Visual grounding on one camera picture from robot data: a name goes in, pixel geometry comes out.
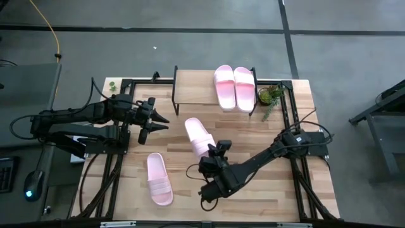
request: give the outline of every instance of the gray floor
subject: gray floor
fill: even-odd
[[[36,2],[54,25],[282,29],[277,0]],[[291,29],[405,30],[405,2],[400,0],[284,3]],[[0,23],[44,24],[22,0],[5,7]],[[0,31],[0,35],[0,58],[21,65],[55,61],[50,32]],[[291,79],[284,35],[58,32],[58,37],[63,69],[55,108],[83,104],[91,77],[99,85],[105,77],[145,77],[154,71],[171,77],[174,65],[191,69],[254,66],[259,78]],[[368,183],[385,167],[368,126],[352,127],[347,120],[404,78],[405,37],[294,35],[292,44],[299,77],[310,80],[319,121],[335,134],[328,148],[341,217],[403,226],[405,187]]]

